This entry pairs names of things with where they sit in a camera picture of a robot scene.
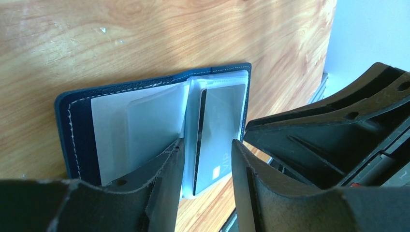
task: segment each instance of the wooden table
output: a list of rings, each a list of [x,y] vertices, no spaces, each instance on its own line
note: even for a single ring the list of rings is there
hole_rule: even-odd
[[[335,4],[1,0],[0,177],[66,177],[53,102],[67,90],[247,61],[248,119],[306,104],[320,82]],[[234,207],[225,181],[182,200],[176,230],[218,231]]]

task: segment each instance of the screw hole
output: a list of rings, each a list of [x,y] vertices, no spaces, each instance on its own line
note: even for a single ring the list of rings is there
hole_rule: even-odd
[[[346,115],[344,116],[344,118],[345,118],[345,119],[348,119],[348,120],[353,120],[353,119],[355,119],[357,116],[359,116],[359,113],[358,113],[358,112],[350,112],[350,113],[346,114]]]
[[[118,181],[117,181],[117,186],[123,186],[123,185],[125,185],[126,183],[127,183],[126,180],[118,180]]]
[[[406,82],[401,83],[401,85],[398,86],[397,90],[401,92],[401,91],[404,91],[408,88],[410,88],[410,81],[406,81]]]

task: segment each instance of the stitched edge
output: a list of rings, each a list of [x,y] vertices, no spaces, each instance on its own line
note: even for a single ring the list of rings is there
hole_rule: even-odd
[[[249,66],[240,66],[240,67],[233,67],[233,68],[219,69],[219,70],[216,69],[216,70],[213,70],[213,72],[221,72],[221,71],[232,70],[232,69],[241,69],[241,68],[245,68],[245,70],[248,71],[248,79],[249,79],[249,76],[250,76]],[[80,102],[80,101],[87,100],[87,99],[93,99],[93,98],[97,98],[97,97],[101,97],[101,96],[108,96],[108,95],[117,94],[117,93],[122,93],[122,92],[130,92],[130,91],[134,91],[134,90],[142,89],[142,88],[156,87],[156,86],[160,86],[160,85],[163,85],[163,84],[168,84],[168,83],[171,83],[171,82],[173,82],[173,81],[177,81],[177,80],[183,79],[183,78],[185,78],[185,77],[187,77],[187,76],[193,76],[193,75],[196,75],[196,74],[211,73],[211,72],[212,72],[212,70],[210,70],[210,71],[204,71],[204,72],[190,73],[190,74],[187,74],[187,75],[185,75],[185,76],[183,76],[183,77],[179,77],[179,78],[177,78],[177,79],[175,79],[175,80],[172,80],[172,81],[159,82],[159,83],[155,83],[155,84],[152,84],[152,85],[149,85],[149,86],[135,87],[135,88],[123,89],[123,90],[121,90],[121,91],[116,91],[116,92],[111,92],[111,93],[99,94],[99,95],[96,95],[96,96],[91,96],[91,97],[86,97],[86,98],[77,99],[77,100],[71,102],[70,104],[68,104],[68,109],[67,109],[67,111],[68,111],[68,119],[69,119],[69,125],[70,125],[70,130],[71,130],[71,141],[72,141],[72,143],[73,143],[73,150],[74,150],[75,162],[77,163],[77,172],[78,172],[78,177],[80,178],[80,180],[81,180],[81,172],[80,172],[80,165],[79,165],[79,163],[78,163],[77,151],[76,151],[76,149],[75,149],[74,128],[73,128],[73,122],[71,121],[71,111],[70,111],[71,105],[73,105],[73,104],[75,104],[75,103],[77,103],[77,102]],[[244,111],[247,111],[247,110],[248,110],[248,104],[245,104]],[[243,137],[243,131],[244,131],[244,125],[245,125],[245,123],[246,123],[246,122],[242,122],[241,137]]]

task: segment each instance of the leather cover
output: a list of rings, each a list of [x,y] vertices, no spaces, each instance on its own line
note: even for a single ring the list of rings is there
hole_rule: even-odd
[[[69,178],[79,178],[93,185],[101,185],[100,168],[91,112],[91,99],[139,89],[171,85],[186,81],[191,76],[209,75],[246,70],[251,73],[250,63],[188,70],[175,75],[138,80],[101,87],[86,88],[60,94],[55,101],[56,121],[61,148]],[[248,111],[249,84],[246,92],[244,119],[241,130],[243,138]]]

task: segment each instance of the wallet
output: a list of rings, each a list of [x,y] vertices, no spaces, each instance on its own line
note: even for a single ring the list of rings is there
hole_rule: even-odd
[[[243,139],[251,64],[60,94],[56,121],[69,178],[107,186],[184,138],[182,193],[194,198],[231,174],[231,143]]]

